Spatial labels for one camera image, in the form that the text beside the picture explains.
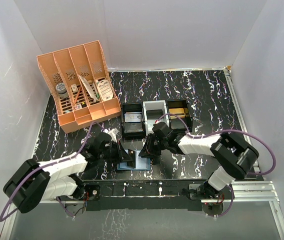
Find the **blue leather card holder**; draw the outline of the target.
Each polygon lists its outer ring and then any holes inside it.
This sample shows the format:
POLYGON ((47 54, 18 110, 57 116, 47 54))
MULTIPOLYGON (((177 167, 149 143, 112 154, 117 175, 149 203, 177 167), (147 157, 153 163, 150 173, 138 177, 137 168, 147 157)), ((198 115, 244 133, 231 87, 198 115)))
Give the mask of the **blue leather card holder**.
POLYGON ((119 171, 148 171, 150 170, 150 158, 139 156, 140 151, 126 150, 129 156, 134 158, 134 162, 121 162, 117 165, 119 171))

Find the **black credit card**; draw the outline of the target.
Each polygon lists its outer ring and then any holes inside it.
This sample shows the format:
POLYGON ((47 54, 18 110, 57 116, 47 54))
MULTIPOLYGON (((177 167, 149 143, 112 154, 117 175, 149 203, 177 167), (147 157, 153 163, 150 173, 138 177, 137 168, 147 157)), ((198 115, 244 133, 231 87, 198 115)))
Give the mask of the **black credit card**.
POLYGON ((135 168, 136 167, 136 151, 129 149, 127 153, 129 155, 129 157, 131 158, 127 162, 127 166, 129 166, 131 168, 135 168))
POLYGON ((162 115, 164 115, 162 109, 152 109, 152 110, 146 111, 146 117, 147 117, 148 120, 157 120, 162 115))

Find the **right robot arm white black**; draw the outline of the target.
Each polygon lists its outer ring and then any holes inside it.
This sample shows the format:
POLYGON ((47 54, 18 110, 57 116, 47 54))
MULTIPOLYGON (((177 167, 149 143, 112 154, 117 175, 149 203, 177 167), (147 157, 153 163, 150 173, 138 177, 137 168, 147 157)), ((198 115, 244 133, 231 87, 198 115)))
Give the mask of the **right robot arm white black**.
POLYGON ((215 198, 221 190, 235 180, 243 180, 259 157, 258 151, 236 132, 227 131, 207 137, 176 133, 164 122, 154 125, 153 132, 146 138, 141 158, 153 158, 163 150, 173 154, 198 154, 212 156, 220 164, 210 177, 195 189, 183 189, 189 196, 215 198))

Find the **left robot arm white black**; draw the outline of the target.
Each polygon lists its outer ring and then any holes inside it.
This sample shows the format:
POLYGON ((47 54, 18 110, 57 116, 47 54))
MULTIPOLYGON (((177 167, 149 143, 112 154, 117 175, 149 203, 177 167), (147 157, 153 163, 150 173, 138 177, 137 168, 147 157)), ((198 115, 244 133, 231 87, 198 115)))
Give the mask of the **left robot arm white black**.
POLYGON ((77 152, 56 160, 26 160, 4 185, 3 192, 21 213, 30 212, 43 200, 72 197, 80 185, 75 176, 100 161, 114 165, 135 161, 133 151, 125 150, 116 139, 116 131, 101 132, 87 139, 77 152))

